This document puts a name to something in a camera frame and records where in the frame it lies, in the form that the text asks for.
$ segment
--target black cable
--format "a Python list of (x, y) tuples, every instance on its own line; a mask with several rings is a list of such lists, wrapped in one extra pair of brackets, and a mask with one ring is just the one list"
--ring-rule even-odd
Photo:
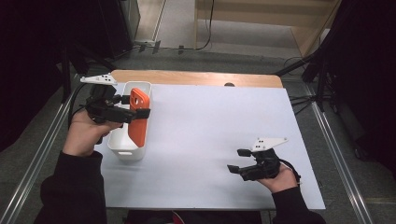
[[(283, 63), (283, 68), (286, 67), (286, 63), (287, 63), (288, 61), (290, 61), (291, 59), (300, 59), (299, 61), (301, 61), (301, 62), (303, 62), (303, 63), (307, 63), (307, 62), (305, 62), (305, 61), (303, 60), (302, 57), (291, 57), (291, 58), (288, 58), (288, 59)], [(292, 74), (290, 71), (289, 71), (287, 74), (289, 74), (289, 75), (291, 75), (291, 76), (297, 76), (297, 74)]]
[(309, 105), (311, 105), (311, 104), (312, 104), (312, 101), (309, 101), (309, 103), (306, 104), (303, 108), (301, 108), (299, 111), (295, 112), (295, 113), (294, 113), (294, 116), (300, 114), (300, 112), (302, 112), (304, 109), (306, 109), (306, 108), (307, 108)]
[(69, 111), (67, 113), (67, 128), (70, 128), (70, 125), (72, 124), (72, 119), (75, 113), (73, 113), (73, 106), (76, 101), (77, 95), (79, 91), (85, 86), (86, 83), (81, 83), (79, 86), (76, 88), (76, 90), (73, 92), (72, 98), (70, 99), (70, 106), (69, 106)]
[(215, 6), (215, 0), (212, 0), (212, 7), (210, 9), (210, 18), (209, 18), (209, 38), (206, 40), (206, 43), (203, 47), (198, 48), (198, 49), (175, 49), (175, 48), (157, 48), (157, 47), (152, 47), (152, 46), (146, 46), (148, 49), (172, 49), (172, 50), (181, 50), (181, 51), (196, 51), (196, 50), (201, 50), (207, 47), (207, 45), (210, 43), (211, 37), (212, 37), (212, 20), (213, 20), (213, 9)]

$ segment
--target hand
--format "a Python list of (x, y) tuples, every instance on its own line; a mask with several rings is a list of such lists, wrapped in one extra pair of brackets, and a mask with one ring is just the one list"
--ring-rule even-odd
[(275, 178), (258, 179), (257, 181), (271, 190), (272, 193), (297, 187), (293, 171), (283, 163), (280, 163), (279, 174)]
[(63, 152), (72, 156), (91, 156), (99, 139), (121, 125), (109, 121), (97, 124), (90, 119), (86, 110), (77, 112), (72, 119)]

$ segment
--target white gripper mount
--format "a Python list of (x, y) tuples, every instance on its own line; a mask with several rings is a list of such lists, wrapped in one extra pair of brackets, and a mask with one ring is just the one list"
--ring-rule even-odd
[(110, 73), (96, 77), (82, 77), (79, 81), (91, 84), (117, 85), (116, 79)]

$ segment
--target orange phone case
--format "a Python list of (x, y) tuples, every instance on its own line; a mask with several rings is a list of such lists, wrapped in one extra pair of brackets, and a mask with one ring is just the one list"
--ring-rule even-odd
[[(129, 105), (132, 110), (149, 108), (149, 97), (138, 88), (133, 88), (131, 90)], [(145, 145), (147, 126), (147, 119), (134, 119), (128, 125), (128, 135), (138, 147)]]

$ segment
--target white container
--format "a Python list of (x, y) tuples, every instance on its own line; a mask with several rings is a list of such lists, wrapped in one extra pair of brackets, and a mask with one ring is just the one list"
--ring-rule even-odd
[[(125, 83), (122, 95), (130, 95), (131, 89), (138, 88), (150, 98), (151, 102), (151, 84), (143, 81), (130, 81)], [(129, 105), (120, 105), (122, 108), (129, 109)], [(124, 123), (120, 129), (115, 129), (110, 133), (107, 146), (117, 155), (120, 160), (139, 161), (145, 156), (146, 144), (138, 147), (128, 136), (128, 124)]]

